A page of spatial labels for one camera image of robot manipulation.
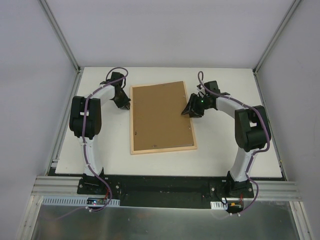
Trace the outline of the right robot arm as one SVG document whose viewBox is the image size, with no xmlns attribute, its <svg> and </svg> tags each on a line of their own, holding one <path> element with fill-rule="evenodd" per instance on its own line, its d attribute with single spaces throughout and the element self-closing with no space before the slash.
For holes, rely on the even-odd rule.
<svg viewBox="0 0 320 240">
<path fill-rule="evenodd" d="M 201 118 L 205 110 L 215 109 L 234 119 L 234 136 L 238 146 L 235 161 L 222 187 L 223 197 L 239 198 L 252 185 L 250 172 L 258 153 L 270 148 L 271 132 L 263 106 L 248 106 L 221 92 L 216 81 L 200 83 L 198 93 L 190 95 L 182 115 Z"/>
</svg>

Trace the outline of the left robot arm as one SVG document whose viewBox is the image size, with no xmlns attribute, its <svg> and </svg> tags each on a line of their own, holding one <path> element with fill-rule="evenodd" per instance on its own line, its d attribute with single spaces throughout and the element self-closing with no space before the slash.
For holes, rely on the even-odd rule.
<svg viewBox="0 0 320 240">
<path fill-rule="evenodd" d="M 87 96 L 72 98 L 69 129 L 77 137 L 84 160 L 84 173 L 79 188 L 88 187 L 94 194 L 105 191 L 104 168 L 99 153 L 98 134 L 102 129 L 102 106 L 108 101 L 121 110 L 129 110 L 130 98 L 124 91 L 129 72 L 123 67 L 111 69 L 99 87 Z"/>
</svg>

